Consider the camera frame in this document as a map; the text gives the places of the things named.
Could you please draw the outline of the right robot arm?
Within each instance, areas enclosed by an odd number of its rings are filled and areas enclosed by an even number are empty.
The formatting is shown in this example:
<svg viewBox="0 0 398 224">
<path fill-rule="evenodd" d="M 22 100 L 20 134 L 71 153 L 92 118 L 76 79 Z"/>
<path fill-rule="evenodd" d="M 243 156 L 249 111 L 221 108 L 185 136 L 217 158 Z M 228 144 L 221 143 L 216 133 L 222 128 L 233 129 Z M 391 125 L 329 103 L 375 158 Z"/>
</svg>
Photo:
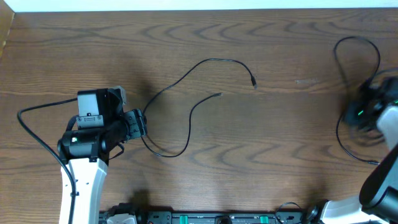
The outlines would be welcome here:
<svg viewBox="0 0 398 224">
<path fill-rule="evenodd" d="M 378 87 L 365 82 L 341 120 L 358 130 L 379 131 L 389 153 L 381 162 L 367 161 L 376 168 L 358 196 L 318 203 L 302 222 L 397 223 L 397 78 L 387 78 Z"/>
</svg>

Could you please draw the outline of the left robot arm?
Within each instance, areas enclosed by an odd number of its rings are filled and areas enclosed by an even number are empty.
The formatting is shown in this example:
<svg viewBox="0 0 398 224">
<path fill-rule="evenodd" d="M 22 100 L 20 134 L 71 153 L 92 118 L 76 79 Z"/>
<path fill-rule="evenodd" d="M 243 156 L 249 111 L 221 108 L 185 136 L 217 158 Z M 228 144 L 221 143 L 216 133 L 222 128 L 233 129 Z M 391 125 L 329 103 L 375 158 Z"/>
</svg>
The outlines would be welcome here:
<svg viewBox="0 0 398 224">
<path fill-rule="evenodd" d="M 147 133 L 141 110 L 125 112 L 121 86 L 79 91 L 78 115 L 58 141 L 62 173 L 60 223 L 98 223 L 109 153 Z"/>
</svg>

